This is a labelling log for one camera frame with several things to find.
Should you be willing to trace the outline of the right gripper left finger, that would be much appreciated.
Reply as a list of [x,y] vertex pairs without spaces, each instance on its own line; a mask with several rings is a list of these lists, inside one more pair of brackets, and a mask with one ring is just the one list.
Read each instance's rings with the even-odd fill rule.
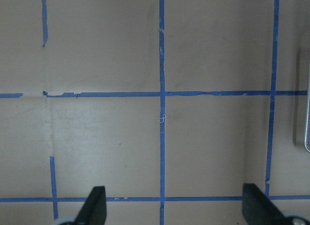
[[106,191],[104,186],[93,187],[73,225],[104,225],[107,218]]

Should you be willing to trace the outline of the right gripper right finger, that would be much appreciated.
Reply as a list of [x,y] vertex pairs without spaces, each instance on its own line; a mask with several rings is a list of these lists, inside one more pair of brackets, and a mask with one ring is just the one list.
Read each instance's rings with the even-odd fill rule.
[[286,225],[286,217],[254,183],[244,183],[242,214],[248,225]]

